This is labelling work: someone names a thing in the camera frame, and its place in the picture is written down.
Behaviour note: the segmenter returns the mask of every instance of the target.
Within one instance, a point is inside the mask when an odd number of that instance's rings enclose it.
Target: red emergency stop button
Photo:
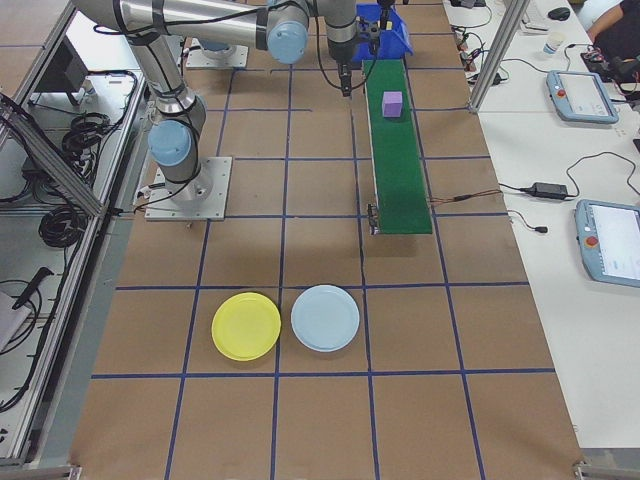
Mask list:
[[[587,247],[593,248],[598,244],[598,238],[591,236],[584,239],[584,243]]]

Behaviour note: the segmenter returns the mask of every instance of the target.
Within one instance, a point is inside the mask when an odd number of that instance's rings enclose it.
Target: yellow plate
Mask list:
[[[280,326],[280,312],[271,300],[259,293],[240,293],[220,305],[211,336],[225,357],[246,362],[271,350]]]

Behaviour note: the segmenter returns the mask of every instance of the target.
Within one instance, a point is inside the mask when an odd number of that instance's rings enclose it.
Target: green conveyor belt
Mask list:
[[[371,61],[364,62],[365,71]],[[402,115],[382,116],[385,91],[402,92]],[[432,233],[424,170],[402,60],[378,60],[366,85],[379,233]]]

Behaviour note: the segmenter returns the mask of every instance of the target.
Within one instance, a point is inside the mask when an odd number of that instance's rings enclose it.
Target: metal base plate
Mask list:
[[[200,46],[195,38],[191,41],[191,46]],[[219,59],[209,58],[202,53],[202,50],[193,50],[189,52],[187,57],[186,68],[193,70],[225,70],[229,68],[245,68],[247,66],[247,58],[249,56],[249,47],[236,45],[236,50],[228,57]]]
[[[204,200],[192,203],[178,203],[172,198],[154,203],[145,208],[144,217],[149,221],[193,221],[193,220],[224,220],[227,206],[229,179],[231,178],[231,157],[207,157],[202,159],[202,168],[213,179],[213,189]],[[164,182],[164,175],[158,169],[154,183]],[[151,192],[150,202],[160,200],[169,193],[164,188]]]

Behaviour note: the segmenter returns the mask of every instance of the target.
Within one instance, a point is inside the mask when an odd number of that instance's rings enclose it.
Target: light blue plate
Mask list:
[[[318,352],[334,352],[356,336],[360,324],[358,305],[341,288],[317,285],[305,290],[291,312],[298,340]]]

